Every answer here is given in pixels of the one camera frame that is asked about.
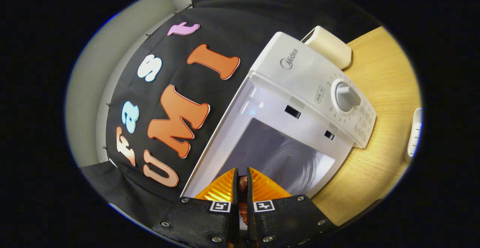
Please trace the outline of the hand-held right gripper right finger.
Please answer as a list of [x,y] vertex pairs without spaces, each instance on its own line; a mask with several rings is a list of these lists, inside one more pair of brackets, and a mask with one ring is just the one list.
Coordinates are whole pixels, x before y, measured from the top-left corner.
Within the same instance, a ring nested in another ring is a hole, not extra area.
[[247,234],[253,248],[303,248],[336,231],[307,195],[291,195],[259,170],[247,171]]

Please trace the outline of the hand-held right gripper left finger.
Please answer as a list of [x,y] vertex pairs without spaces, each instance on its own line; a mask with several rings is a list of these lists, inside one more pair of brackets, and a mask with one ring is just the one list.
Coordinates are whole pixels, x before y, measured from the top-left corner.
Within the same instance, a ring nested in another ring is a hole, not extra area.
[[239,240],[238,169],[195,197],[181,197],[152,230],[189,248],[232,248]]

